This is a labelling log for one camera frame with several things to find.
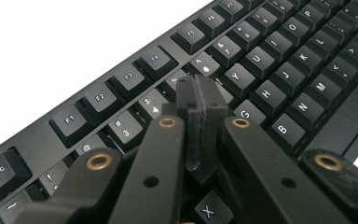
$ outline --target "white surface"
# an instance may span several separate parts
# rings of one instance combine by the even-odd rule
[[[0,1],[0,144],[209,2]]]

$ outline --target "function key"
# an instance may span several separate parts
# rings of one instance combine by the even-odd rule
[[[119,93],[128,101],[141,94],[152,83],[133,65],[128,65],[122,71],[115,73],[110,81]]]
[[[66,105],[50,120],[54,132],[66,147],[71,147],[94,128],[95,123],[79,103]]]
[[[0,153],[0,201],[31,177],[16,149]]]
[[[87,91],[82,99],[91,115],[102,122],[117,112],[124,104],[121,97],[105,83],[100,83]]]
[[[137,62],[155,81],[173,70],[177,65],[177,62],[160,46],[155,46],[143,52]]]
[[[193,23],[181,27],[172,39],[188,54],[194,54],[209,42],[208,37]]]
[[[194,21],[194,24],[211,39],[220,35],[229,26],[229,23],[213,9],[208,9],[202,13]]]

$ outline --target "black keycap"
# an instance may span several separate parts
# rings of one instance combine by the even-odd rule
[[[286,94],[269,80],[261,84],[250,98],[270,118],[277,115],[287,102]]]
[[[153,89],[138,101],[135,108],[145,120],[151,121],[161,116],[162,104],[166,103],[167,99],[158,90]]]
[[[95,126],[91,116],[81,104],[63,106],[50,120],[54,132],[66,147],[71,147],[86,136]]]
[[[124,105],[124,101],[113,88],[104,83],[87,91],[82,102],[91,115],[100,122],[116,113]]]
[[[155,81],[173,70],[177,65],[177,62],[160,46],[144,51],[137,62]]]
[[[260,47],[256,47],[241,60],[241,64],[259,80],[263,80],[278,63]]]
[[[292,17],[278,30],[283,36],[289,39],[296,47],[299,47],[310,35],[310,29]]]
[[[219,77],[223,68],[207,53],[202,52],[186,65],[186,71],[196,75],[204,75],[210,78]]]
[[[325,21],[324,14],[311,5],[306,5],[297,12],[296,18],[308,26],[312,33],[318,30]]]
[[[38,180],[48,196],[51,197],[58,189],[67,171],[68,167],[66,164],[63,161],[59,161],[39,177]]]
[[[214,7],[214,10],[231,24],[239,20],[248,12],[243,5],[235,0],[222,0],[216,7]]]
[[[269,35],[260,45],[266,53],[278,63],[282,63],[293,53],[295,46],[286,37],[275,31]]]
[[[270,80],[289,97],[294,97],[306,81],[305,76],[290,63],[284,63]]]
[[[338,41],[322,30],[307,41],[306,46],[317,53],[324,61],[334,55],[339,47]]]
[[[271,0],[264,8],[274,15],[281,23],[296,12],[293,4],[287,0]]]
[[[161,88],[169,97],[171,97],[172,100],[176,101],[176,82],[179,78],[186,76],[187,74],[182,69],[179,69],[177,72],[165,79],[163,83],[161,83]]]
[[[340,88],[345,89],[355,79],[358,70],[338,56],[328,64],[322,73],[338,84]]]
[[[75,150],[75,156],[81,156],[84,153],[99,147],[111,147],[112,142],[104,133],[96,133],[91,138],[87,139]]]
[[[0,201],[31,177],[16,149],[0,153]]]
[[[245,97],[258,83],[258,80],[239,63],[226,71],[220,79],[238,99]]]
[[[113,119],[106,130],[124,152],[139,145],[145,132],[141,119],[130,110]]]
[[[323,65],[318,54],[306,46],[301,47],[290,59],[289,63],[306,77],[312,77]]]
[[[306,93],[323,106],[324,109],[328,109],[341,93],[341,88],[321,74],[306,88]]]
[[[194,24],[209,38],[213,39],[225,31],[229,23],[213,9],[208,9],[200,15]]]
[[[0,219],[4,224],[15,223],[17,216],[22,212],[24,206],[32,202],[45,200],[39,187],[31,185],[25,190],[18,193],[0,207]]]
[[[231,67],[244,54],[242,49],[225,35],[208,48],[208,53],[225,68]]]
[[[287,107],[286,113],[303,129],[310,132],[321,119],[324,108],[306,93],[301,93],[293,104]]]
[[[249,100],[245,100],[235,110],[234,114],[237,117],[251,119],[260,126],[264,126],[268,121],[266,115],[263,114],[254,104]]]
[[[197,223],[228,224],[234,218],[231,210],[214,192],[209,192],[194,209]]]
[[[268,129],[268,132],[276,143],[289,154],[296,149],[305,136],[305,131],[286,114],[282,114]]]
[[[193,23],[181,27],[172,39],[188,54],[194,54],[209,42],[208,37]]]
[[[253,49],[263,40],[263,36],[247,21],[241,22],[227,36],[246,52]]]
[[[152,82],[133,65],[127,65],[126,72],[115,73],[110,81],[128,101],[142,93]]]
[[[263,36],[271,34],[280,25],[278,19],[263,7],[252,14],[247,21]]]

